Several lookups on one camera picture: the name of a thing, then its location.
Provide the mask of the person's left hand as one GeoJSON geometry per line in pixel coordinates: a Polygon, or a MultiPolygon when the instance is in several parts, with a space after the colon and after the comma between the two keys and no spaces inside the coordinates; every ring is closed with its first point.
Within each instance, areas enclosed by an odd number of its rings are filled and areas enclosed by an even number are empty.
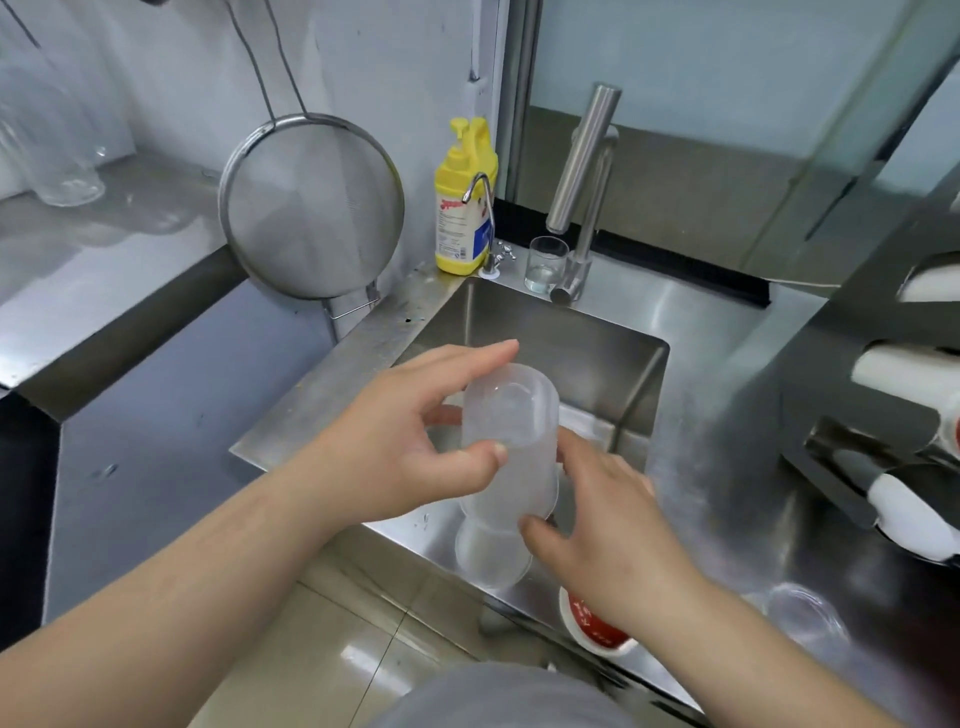
{"type": "Polygon", "coordinates": [[[440,491],[439,456],[423,414],[510,363],[515,339],[444,345],[380,371],[284,467],[316,489],[322,515],[340,526],[387,520],[477,491],[440,491]]]}

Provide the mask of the person's right hand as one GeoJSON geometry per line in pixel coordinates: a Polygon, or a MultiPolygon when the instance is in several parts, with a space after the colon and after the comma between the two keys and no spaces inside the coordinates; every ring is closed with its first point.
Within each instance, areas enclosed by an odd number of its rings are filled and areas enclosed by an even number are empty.
{"type": "Polygon", "coordinates": [[[573,485],[569,564],[544,564],[605,623],[648,639],[706,587],[649,478],[567,428],[558,459],[573,485]]]}

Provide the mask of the large translucent plastic cup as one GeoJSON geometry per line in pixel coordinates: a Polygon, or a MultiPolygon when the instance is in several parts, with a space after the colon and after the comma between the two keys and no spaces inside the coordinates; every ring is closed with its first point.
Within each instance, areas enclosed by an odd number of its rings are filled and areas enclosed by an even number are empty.
{"type": "Polygon", "coordinates": [[[462,498],[464,515],[492,532],[516,530],[522,516],[547,518],[558,500],[560,400],[540,371],[510,363],[470,383],[462,399],[462,447],[494,441],[508,460],[483,491],[462,498]]]}

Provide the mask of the small translucent plastic cup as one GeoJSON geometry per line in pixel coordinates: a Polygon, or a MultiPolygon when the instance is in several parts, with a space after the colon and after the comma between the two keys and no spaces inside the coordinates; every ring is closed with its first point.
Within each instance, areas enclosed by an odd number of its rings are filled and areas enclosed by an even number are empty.
{"type": "Polygon", "coordinates": [[[490,591],[519,583],[533,561],[516,524],[493,529],[470,516],[463,519],[457,532],[454,552],[461,575],[490,591]]]}

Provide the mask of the person's right forearm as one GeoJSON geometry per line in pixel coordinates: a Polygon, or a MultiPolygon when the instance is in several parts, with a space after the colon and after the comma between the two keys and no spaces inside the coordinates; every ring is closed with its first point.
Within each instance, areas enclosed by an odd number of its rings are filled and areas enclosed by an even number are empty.
{"type": "Polygon", "coordinates": [[[634,636],[716,728],[905,728],[709,580],[663,593],[641,615],[634,636]]]}

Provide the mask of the person's left forearm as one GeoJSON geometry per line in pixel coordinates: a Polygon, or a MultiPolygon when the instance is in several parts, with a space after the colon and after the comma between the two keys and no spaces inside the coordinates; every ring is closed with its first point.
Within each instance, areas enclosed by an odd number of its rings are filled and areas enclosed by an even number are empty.
{"type": "Polygon", "coordinates": [[[186,728],[356,504],[344,482],[252,482],[0,653],[0,728],[186,728]]]}

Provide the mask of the stainless steel sink basin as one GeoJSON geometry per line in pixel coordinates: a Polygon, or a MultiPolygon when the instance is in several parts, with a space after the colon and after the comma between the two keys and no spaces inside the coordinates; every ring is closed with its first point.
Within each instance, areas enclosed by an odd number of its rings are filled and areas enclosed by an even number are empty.
{"type": "MultiPolygon", "coordinates": [[[[420,324],[420,331],[394,365],[443,345],[481,347],[517,340],[513,363],[546,375],[558,392],[558,426],[643,471],[669,355],[666,342],[480,278],[470,278],[431,318],[409,314],[407,322],[420,324]]],[[[462,446],[462,425],[428,431],[439,452],[462,446]]],[[[572,485],[557,466],[558,499],[546,519],[570,532],[572,485]]],[[[466,517],[461,501],[421,508],[409,519],[386,525],[385,532],[475,586],[462,576],[454,551],[466,517]]],[[[479,589],[505,593],[510,588],[479,589]]]]}

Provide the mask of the small clear drinking glass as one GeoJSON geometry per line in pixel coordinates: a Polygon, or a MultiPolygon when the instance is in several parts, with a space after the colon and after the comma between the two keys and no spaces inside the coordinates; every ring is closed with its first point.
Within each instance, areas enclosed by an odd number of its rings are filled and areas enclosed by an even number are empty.
{"type": "Polygon", "coordinates": [[[529,244],[524,286],[534,294],[549,294],[565,274],[569,253],[568,243],[560,237],[534,237],[529,244]]]}

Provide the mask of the small chrome curved faucet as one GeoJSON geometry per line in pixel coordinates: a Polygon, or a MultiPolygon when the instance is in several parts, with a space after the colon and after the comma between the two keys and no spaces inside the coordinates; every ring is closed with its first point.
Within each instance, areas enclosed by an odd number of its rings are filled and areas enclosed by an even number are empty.
{"type": "Polygon", "coordinates": [[[486,281],[495,281],[500,277],[500,267],[504,261],[516,261],[517,256],[511,244],[505,243],[497,237],[496,218],[494,211],[494,195],[489,176],[485,172],[477,172],[464,193],[461,201],[469,206],[474,199],[474,192],[478,186],[483,189],[482,207],[486,218],[481,221],[481,241],[484,243],[482,264],[476,275],[486,281]]]}

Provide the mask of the yellow dish soap bottle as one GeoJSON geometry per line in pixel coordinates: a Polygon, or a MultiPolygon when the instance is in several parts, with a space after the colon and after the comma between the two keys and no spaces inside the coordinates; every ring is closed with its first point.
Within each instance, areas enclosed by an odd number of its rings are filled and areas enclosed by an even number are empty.
{"type": "Polygon", "coordinates": [[[472,204],[466,205],[461,199],[474,175],[481,171],[487,174],[494,195],[499,161],[486,118],[456,117],[450,126],[456,140],[434,177],[435,260],[440,271],[465,277],[479,268],[484,256],[480,225],[486,211],[482,206],[482,186],[476,187],[472,204]]]}

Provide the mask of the round metal mesh strainer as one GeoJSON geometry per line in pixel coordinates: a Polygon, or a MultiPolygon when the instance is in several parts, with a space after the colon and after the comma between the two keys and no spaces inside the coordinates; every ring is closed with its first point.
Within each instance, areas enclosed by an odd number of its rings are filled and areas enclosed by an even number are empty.
{"type": "Polygon", "coordinates": [[[259,284],[321,302],[331,322],[379,303],[405,197],[366,129],[311,112],[271,118],[232,152],[217,207],[228,247],[259,284]]]}

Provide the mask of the clear glass cup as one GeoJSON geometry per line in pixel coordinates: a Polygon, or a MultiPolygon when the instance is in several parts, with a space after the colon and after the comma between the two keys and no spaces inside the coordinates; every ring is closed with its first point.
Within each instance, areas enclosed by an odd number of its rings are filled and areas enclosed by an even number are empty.
{"type": "Polygon", "coordinates": [[[849,632],[834,606],[796,583],[781,583],[763,599],[766,619],[780,632],[822,662],[838,662],[847,654],[849,632]]]}

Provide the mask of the large steel faucet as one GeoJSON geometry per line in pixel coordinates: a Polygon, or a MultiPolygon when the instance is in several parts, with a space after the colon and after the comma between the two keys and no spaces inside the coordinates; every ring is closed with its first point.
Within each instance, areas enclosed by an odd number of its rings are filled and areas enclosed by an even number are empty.
{"type": "Polygon", "coordinates": [[[571,136],[570,151],[546,216],[546,229],[557,237],[564,235],[582,193],[587,192],[576,246],[549,294],[559,306],[571,307],[580,299],[593,264],[592,249],[619,141],[613,118],[621,94],[618,86],[599,81],[594,84],[587,108],[571,136]]]}

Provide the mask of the stack of white paper cups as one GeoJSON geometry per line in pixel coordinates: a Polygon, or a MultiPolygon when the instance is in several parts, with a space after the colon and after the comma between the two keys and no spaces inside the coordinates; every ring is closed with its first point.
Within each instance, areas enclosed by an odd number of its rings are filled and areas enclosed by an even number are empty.
{"type": "Polygon", "coordinates": [[[867,501],[876,511],[876,530],[901,549],[940,565],[960,557],[960,529],[894,475],[884,472],[873,480],[867,501]]]}
{"type": "Polygon", "coordinates": [[[960,263],[912,272],[896,294],[901,303],[960,303],[960,263]]]}
{"type": "Polygon", "coordinates": [[[853,365],[859,385],[935,410],[933,443],[960,461],[960,354],[913,345],[876,344],[853,365]]]}

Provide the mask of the stainless steel shelf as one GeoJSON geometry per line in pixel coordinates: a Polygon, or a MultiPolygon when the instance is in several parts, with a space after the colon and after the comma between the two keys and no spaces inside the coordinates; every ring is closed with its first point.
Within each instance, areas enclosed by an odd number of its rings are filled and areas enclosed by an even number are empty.
{"type": "Polygon", "coordinates": [[[149,152],[99,172],[77,207],[0,200],[0,397],[226,248],[218,172],[149,152]]]}

